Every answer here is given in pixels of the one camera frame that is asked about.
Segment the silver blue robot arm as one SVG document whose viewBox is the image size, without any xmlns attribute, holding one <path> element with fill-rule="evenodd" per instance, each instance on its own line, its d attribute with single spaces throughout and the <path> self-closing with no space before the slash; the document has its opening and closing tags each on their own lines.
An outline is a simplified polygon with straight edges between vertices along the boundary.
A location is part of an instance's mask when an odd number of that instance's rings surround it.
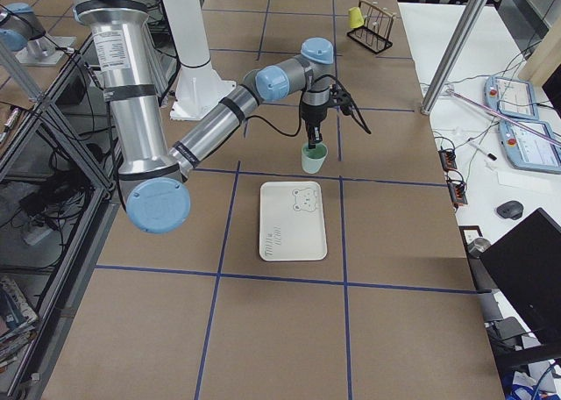
<svg viewBox="0 0 561 400">
<path fill-rule="evenodd" d="M 249 72 L 242 82 L 223 80 L 212 67 L 200 0 L 162 0 L 180 63 L 174 115 L 195 127 L 173 145 L 163 133 L 160 100 L 149 65 L 148 9 L 144 0 L 75 0 L 87 25 L 103 75 L 124 161 L 118 170 L 124 209 L 138 229 L 171 232 L 190 211 L 183 180 L 215 152 L 264 102 L 300 93 L 310 144 L 330 103 L 328 75 L 333 45 L 323 38 L 302 43 L 298 55 Z"/>
</svg>

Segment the second grey robot base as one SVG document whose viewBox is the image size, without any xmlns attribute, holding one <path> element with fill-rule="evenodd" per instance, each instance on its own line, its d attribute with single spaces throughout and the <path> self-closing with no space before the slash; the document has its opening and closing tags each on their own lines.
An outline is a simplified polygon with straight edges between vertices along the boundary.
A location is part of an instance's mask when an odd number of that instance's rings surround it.
<svg viewBox="0 0 561 400">
<path fill-rule="evenodd" d="M 54 66 L 75 41 L 74 36 L 52 36 L 29 4 L 13 3 L 1 8 L 1 42 L 23 65 Z"/>
</svg>

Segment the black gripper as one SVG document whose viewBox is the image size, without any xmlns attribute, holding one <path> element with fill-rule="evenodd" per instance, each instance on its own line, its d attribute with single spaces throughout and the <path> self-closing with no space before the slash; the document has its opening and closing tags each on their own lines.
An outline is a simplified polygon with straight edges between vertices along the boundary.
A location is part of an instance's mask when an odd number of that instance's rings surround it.
<svg viewBox="0 0 561 400">
<path fill-rule="evenodd" d="M 317 142 L 323 141 L 321 134 L 321 123 L 326 119 L 328 104 L 311 105 L 304 102 L 300 103 L 300 116 L 304 121 L 308 136 L 307 148 L 309 151 L 315 150 Z"/>
</svg>

